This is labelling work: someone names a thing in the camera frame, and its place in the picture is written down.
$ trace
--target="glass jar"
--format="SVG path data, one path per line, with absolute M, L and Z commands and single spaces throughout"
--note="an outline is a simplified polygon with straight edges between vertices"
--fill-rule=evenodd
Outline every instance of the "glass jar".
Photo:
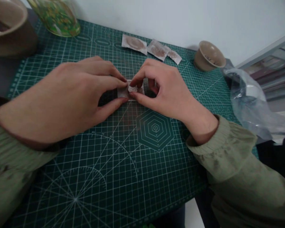
M 27 1 L 51 33 L 63 37 L 80 33 L 80 25 L 73 13 L 72 0 Z

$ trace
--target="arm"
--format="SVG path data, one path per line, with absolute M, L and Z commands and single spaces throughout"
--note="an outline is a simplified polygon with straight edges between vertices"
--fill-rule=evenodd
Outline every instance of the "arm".
M 187 146 L 207 169 L 216 194 L 212 208 L 220 225 L 285 226 L 285 179 L 251 153 L 256 136 L 211 114 L 193 98 L 176 68 L 146 60 L 131 86 L 139 85 L 145 77 L 156 98 L 131 95 L 144 106 L 182 121 L 189 129 Z
M 126 86 L 112 63 L 92 57 L 60 65 L 12 101 L 0 99 L 0 227 L 36 170 L 58 155 L 56 142 L 104 121 L 127 99 L 98 107 L 100 96 Z
M 213 137 L 198 146 L 190 136 L 187 146 L 207 169 L 215 192 L 212 209 L 222 227 L 251 224 L 285 226 L 285 179 L 251 153 L 256 136 L 217 116 Z

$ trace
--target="right hand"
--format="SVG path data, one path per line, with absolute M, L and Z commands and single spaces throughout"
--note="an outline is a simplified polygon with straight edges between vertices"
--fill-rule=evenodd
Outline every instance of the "right hand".
M 138 103 L 182 121 L 199 144 L 204 144 L 211 138 L 218 120 L 192 96 L 177 68 L 147 59 L 130 86 L 141 87 L 144 78 L 148 78 L 149 88 L 156 94 L 156 98 L 131 92 L 130 95 Z

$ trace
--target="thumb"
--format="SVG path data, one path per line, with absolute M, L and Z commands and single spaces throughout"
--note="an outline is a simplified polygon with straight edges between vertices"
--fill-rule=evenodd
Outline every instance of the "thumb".
M 102 107 L 98 107 L 95 118 L 98 123 L 105 121 L 109 115 L 115 112 L 128 98 L 116 98 Z
M 137 102 L 140 103 L 141 105 L 156 111 L 157 105 L 155 98 L 150 98 L 147 97 L 146 95 L 137 92 L 130 92 L 129 94 L 131 97 L 137 100 Z

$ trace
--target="olive green sleeve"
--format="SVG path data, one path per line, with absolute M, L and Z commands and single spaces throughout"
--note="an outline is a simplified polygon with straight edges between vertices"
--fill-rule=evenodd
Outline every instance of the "olive green sleeve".
M 285 178 L 251 153 L 254 134 L 216 117 L 213 137 L 197 146 L 190 136 L 187 146 L 207 170 L 221 227 L 285 227 Z
M 46 152 L 30 149 L 0 127 L 0 227 L 21 203 L 36 170 L 59 153 L 59 145 Z

